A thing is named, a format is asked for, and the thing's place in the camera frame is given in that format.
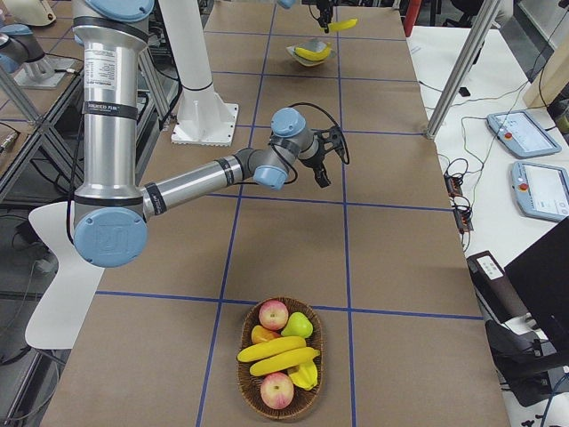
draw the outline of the red apple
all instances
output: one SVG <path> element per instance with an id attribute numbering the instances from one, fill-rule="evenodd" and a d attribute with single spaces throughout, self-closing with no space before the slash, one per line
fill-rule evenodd
<path id="1" fill-rule="evenodd" d="M 268 330 L 278 331 L 285 327 L 288 321 L 288 310 L 282 302 L 269 300 L 260 307 L 259 321 Z"/>
<path id="2" fill-rule="evenodd" d="M 275 372 L 265 377 L 260 384 L 260 398 L 273 409 L 284 409 L 294 397 L 294 385 L 287 374 Z"/>

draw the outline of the fruit basket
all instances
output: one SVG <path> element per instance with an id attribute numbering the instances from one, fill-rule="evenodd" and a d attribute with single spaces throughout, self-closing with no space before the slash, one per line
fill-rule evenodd
<path id="1" fill-rule="evenodd" d="M 323 338 L 322 338 L 322 326 L 317 314 L 303 302 L 294 300 L 293 298 L 286 297 L 276 297 L 270 298 L 268 300 L 259 302 L 255 305 L 251 311 L 247 314 L 243 325 L 243 333 L 241 335 L 241 348 L 240 350 L 252 345 L 251 331 L 256 326 L 259 325 L 259 311 L 261 305 L 270 300 L 277 300 L 282 302 L 289 312 L 299 311 L 303 313 L 312 323 L 314 327 L 312 335 L 306 339 L 306 344 L 320 351 L 320 356 L 314 358 L 314 363 L 317 366 L 318 372 L 318 382 L 317 385 L 309 390 L 303 390 L 299 387 L 294 387 L 294 397 L 293 401 L 283 409 L 272 409 L 268 407 L 262 400 L 260 396 L 260 385 L 263 381 L 262 377 L 253 376 L 249 372 L 251 363 L 237 362 L 237 380 L 239 383 L 239 390 L 243 395 L 245 401 L 251 406 L 256 412 L 261 415 L 266 416 L 272 420 L 286 420 L 298 417 L 304 413 L 307 409 L 312 407 L 314 401 L 322 388 L 323 383 L 323 365 L 322 358 L 324 353 L 323 349 Z"/>

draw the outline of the red object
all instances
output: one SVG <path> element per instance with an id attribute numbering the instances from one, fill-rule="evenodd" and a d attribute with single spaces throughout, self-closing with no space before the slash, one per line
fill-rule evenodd
<path id="1" fill-rule="evenodd" d="M 415 25 L 417 17 L 419 16 L 420 9 L 421 0 L 411 0 L 409 7 L 407 8 L 407 13 L 405 14 L 405 20 L 403 21 L 403 30 L 405 32 L 405 37 L 409 37 L 411 35 L 413 26 Z"/>

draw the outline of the office chair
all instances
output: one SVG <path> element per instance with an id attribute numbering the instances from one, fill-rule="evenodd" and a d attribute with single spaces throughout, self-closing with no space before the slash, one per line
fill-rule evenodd
<path id="1" fill-rule="evenodd" d="M 482 7 L 483 2 L 484 0 L 451 0 L 453 6 L 462 12 L 462 16 L 459 20 L 445 20 L 443 27 L 472 27 L 472 19 L 480 12 L 480 8 Z"/>

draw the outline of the green pear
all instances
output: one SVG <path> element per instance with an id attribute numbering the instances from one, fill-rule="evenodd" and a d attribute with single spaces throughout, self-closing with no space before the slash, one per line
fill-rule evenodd
<path id="1" fill-rule="evenodd" d="M 313 329 L 314 327 L 310 323 L 310 320 L 304 314 L 295 311 L 289 316 L 286 326 L 281 331 L 281 335 L 308 338 L 312 335 Z"/>

